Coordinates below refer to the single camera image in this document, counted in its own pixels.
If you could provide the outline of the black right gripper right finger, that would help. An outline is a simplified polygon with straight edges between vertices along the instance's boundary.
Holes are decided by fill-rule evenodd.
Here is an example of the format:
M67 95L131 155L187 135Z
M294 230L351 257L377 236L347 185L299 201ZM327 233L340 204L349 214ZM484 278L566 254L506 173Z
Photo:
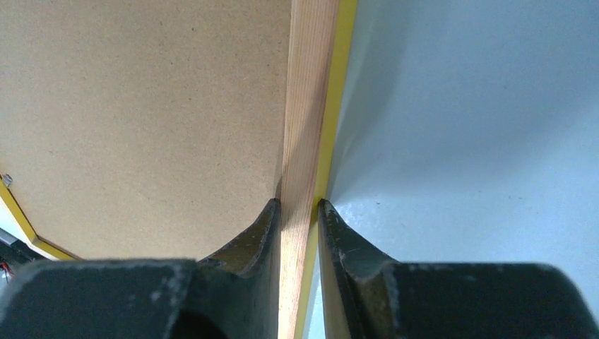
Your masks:
M327 338L597 338L579 289L541 263L408 263L319 201Z

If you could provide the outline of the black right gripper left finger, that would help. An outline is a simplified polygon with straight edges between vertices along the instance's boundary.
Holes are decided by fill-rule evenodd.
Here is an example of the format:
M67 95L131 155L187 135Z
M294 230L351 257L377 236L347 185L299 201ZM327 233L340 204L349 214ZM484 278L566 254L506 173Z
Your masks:
M1 294L2 338L274 338L281 204L201 259L33 261Z

